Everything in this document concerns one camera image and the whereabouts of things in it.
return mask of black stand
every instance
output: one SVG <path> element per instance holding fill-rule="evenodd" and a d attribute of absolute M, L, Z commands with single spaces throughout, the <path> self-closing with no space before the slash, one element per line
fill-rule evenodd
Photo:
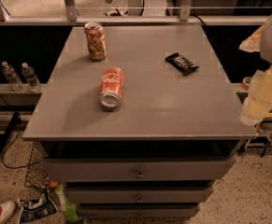
<path fill-rule="evenodd" d="M 0 106 L 0 111 L 14 112 L 8 126 L 5 129 L 4 134 L 0 134 L 0 155 L 6 145 L 7 139 L 11 131 L 13 130 L 15 123 L 18 123 L 21 121 L 20 113 L 16 110 L 33 112 L 35 110 L 35 107 L 36 107 L 35 105 L 18 105 L 18 106 L 1 105 Z"/>
<path fill-rule="evenodd" d="M 2 134 L 2 137 L 0 139 L 0 155 L 5 147 L 6 141 L 11 131 L 13 130 L 15 123 L 19 121 L 20 121 L 20 114 L 18 112 L 14 112 L 11 121 L 9 122 L 4 134 Z"/>

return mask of candy bar wrapper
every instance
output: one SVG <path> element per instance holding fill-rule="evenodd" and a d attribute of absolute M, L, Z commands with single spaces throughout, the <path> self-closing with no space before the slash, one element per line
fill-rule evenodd
<path fill-rule="evenodd" d="M 168 57 L 165 58 L 165 60 L 171 63 L 183 75 L 187 75 L 193 72 L 194 70 L 196 70 L 197 68 L 199 68 L 198 65 L 195 65 L 194 63 L 190 62 L 184 56 L 179 55 L 179 53 L 174 53 L 172 55 L 169 55 Z"/>
<path fill-rule="evenodd" d="M 19 224 L 41 219 L 58 211 L 47 190 L 43 191 L 37 200 L 19 199 L 18 204 L 21 207 Z"/>

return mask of plastic bottle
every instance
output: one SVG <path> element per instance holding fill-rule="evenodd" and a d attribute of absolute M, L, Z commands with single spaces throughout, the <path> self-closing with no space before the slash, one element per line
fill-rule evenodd
<path fill-rule="evenodd" d="M 21 78 L 11 64 L 2 62 L 2 72 L 14 91 L 21 91 L 23 89 Z"/>
<path fill-rule="evenodd" d="M 31 91 L 35 93 L 42 92 L 41 83 L 36 76 L 33 67 L 28 65 L 27 63 L 23 63 L 21 71 L 25 77 L 26 82 L 30 85 Z"/>

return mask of standing can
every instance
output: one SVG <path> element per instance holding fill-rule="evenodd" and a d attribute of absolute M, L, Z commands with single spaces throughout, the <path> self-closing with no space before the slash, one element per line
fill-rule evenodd
<path fill-rule="evenodd" d="M 99 94 L 99 100 L 104 107 L 114 108 L 121 104 L 123 80 L 123 72 L 117 67 L 110 67 L 104 72 Z"/>
<path fill-rule="evenodd" d="M 85 24 L 85 34 L 88 40 L 88 50 L 93 60 L 103 60 L 107 57 L 105 31 L 100 23 Z"/>

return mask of shoe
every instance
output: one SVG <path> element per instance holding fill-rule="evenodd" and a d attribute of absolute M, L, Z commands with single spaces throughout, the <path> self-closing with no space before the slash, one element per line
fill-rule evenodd
<path fill-rule="evenodd" d="M 0 224 L 6 223 L 14 214 L 16 204 L 13 201 L 0 204 Z"/>

